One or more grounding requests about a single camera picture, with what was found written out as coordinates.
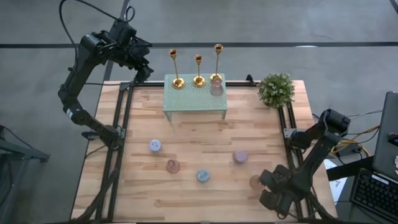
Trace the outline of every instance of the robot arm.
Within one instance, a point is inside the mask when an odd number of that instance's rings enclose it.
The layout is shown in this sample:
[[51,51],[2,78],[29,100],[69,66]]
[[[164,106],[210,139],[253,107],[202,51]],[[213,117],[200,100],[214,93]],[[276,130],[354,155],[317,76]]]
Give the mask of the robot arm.
[[286,217],[292,202],[299,202],[308,197],[321,218],[333,219],[311,193],[312,176],[332,147],[347,134],[349,122],[348,117],[328,109],[322,113],[319,122],[310,129],[292,133],[288,141],[289,147],[307,149],[311,146],[312,140],[318,141],[301,167],[289,170],[283,165],[278,165],[272,173],[268,170],[262,172],[260,182],[270,190],[270,192],[262,191],[260,202],[263,206]]
[[86,125],[96,131],[106,146],[116,149],[120,146],[119,133],[115,127],[103,125],[93,118],[79,103],[78,95],[83,89],[91,71],[107,60],[137,70],[133,84],[147,80],[153,72],[144,58],[149,53],[150,43],[136,37],[137,31],[122,20],[116,20],[109,32],[91,33],[80,40],[78,58],[74,68],[58,91],[63,111],[79,125]]

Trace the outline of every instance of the gray floor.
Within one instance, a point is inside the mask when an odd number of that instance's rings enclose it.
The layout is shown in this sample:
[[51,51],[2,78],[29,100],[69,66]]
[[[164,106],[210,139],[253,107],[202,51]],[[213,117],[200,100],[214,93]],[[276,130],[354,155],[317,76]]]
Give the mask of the gray floor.
[[[0,44],[66,44],[54,0],[0,1]],[[123,0],[97,0],[119,15]],[[131,25],[151,42],[363,42],[397,41],[398,15],[388,0],[140,0]],[[65,22],[76,42],[91,31],[109,29],[113,21],[78,2],[68,1]],[[151,80],[173,72],[168,49],[152,49],[147,58]],[[178,49],[180,73],[214,70],[212,48]],[[305,81],[312,111],[333,108],[357,114],[381,108],[386,91],[398,90],[397,47],[225,48],[220,72],[230,80],[248,73],[261,79],[270,72],[289,72]],[[72,66],[72,49],[0,49],[0,123],[36,148],[51,154],[47,164],[30,163],[13,211],[13,223],[68,220],[87,145],[62,112],[57,97]],[[91,74],[101,82],[104,66]],[[131,80],[129,70],[114,66],[111,80]],[[95,113],[98,86],[86,86],[81,103]],[[355,120],[351,132],[377,125],[380,114]],[[374,152],[375,140],[365,146]],[[357,159],[355,156],[345,158]]]

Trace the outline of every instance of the green plant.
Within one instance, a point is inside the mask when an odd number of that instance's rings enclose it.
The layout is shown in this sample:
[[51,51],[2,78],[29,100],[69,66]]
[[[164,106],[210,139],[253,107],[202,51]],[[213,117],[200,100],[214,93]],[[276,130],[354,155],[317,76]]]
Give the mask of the green plant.
[[271,108],[279,108],[293,102],[294,85],[290,75],[286,73],[271,73],[259,84],[260,100]]

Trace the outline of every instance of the small green table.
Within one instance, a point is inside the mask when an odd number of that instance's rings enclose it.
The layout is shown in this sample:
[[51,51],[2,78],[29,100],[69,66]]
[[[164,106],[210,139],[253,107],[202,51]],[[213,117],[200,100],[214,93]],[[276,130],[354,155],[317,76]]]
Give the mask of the small green table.
[[172,86],[175,75],[165,75],[163,113],[169,122],[172,120],[172,113],[178,111],[221,111],[221,119],[225,119],[227,110],[225,76],[220,74],[223,77],[224,93],[221,96],[213,96],[210,93],[210,75],[201,74],[206,80],[203,87],[196,87],[193,84],[193,78],[197,74],[178,75],[185,81],[184,88],[180,90]]

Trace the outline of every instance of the black keyboard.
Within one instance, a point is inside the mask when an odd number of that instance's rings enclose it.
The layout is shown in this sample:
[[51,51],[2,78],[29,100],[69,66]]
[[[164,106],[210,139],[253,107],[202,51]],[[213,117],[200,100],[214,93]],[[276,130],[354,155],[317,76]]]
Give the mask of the black keyboard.
[[350,202],[398,223],[398,184],[361,169],[355,177]]

